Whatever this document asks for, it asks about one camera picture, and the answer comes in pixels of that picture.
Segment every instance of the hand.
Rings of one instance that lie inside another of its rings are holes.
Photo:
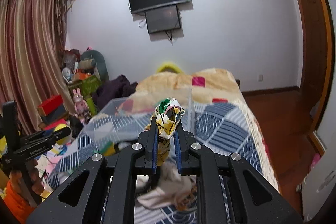
[[[34,166],[37,165],[37,160],[33,160]],[[12,185],[12,189],[17,192],[19,195],[21,195],[22,190],[20,187],[20,178],[22,178],[21,171],[18,170],[12,170],[9,174],[9,180]],[[39,177],[39,171],[37,168],[34,168],[33,171],[30,173],[30,178],[34,182],[31,189],[38,195],[42,194],[44,191],[44,187],[42,185],[42,180]]]

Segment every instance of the triangular cutout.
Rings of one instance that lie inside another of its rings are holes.
[[[272,200],[272,195],[257,181],[250,171],[243,171],[254,205],[259,206]]]
[[[77,206],[90,171],[83,171],[59,195],[58,200],[70,206]]]

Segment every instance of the plastic storage box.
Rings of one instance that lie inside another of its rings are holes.
[[[184,130],[194,133],[195,109],[191,89],[136,93],[113,99],[85,126],[85,132],[98,150],[106,148],[111,142],[136,140],[150,123],[155,107],[169,97],[175,98],[185,110],[181,119]]]

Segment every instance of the orange sleeve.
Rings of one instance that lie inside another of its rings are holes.
[[[34,208],[30,207],[28,202],[23,197],[13,190],[10,181],[7,183],[4,202],[21,224],[25,224],[26,219],[34,210]]]

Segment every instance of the silver screw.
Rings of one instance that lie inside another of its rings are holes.
[[[101,154],[95,153],[95,154],[92,155],[91,158],[92,158],[93,161],[100,161],[102,159],[102,157],[103,156]]]
[[[200,149],[202,148],[202,145],[201,145],[200,143],[193,143],[193,144],[191,145],[191,148],[192,148],[193,150],[200,150]]]
[[[132,148],[133,148],[134,150],[140,150],[140,149],[142,148],[142,144],[141,144],[141,143],[134,143],[134,144],[132,145]]]
[[[242,157],[241,157],[241,155],[238,154],[238,153],[233,153],[233,154],[231,155],[231,158],[232,158],[233,160],[240,160]]]

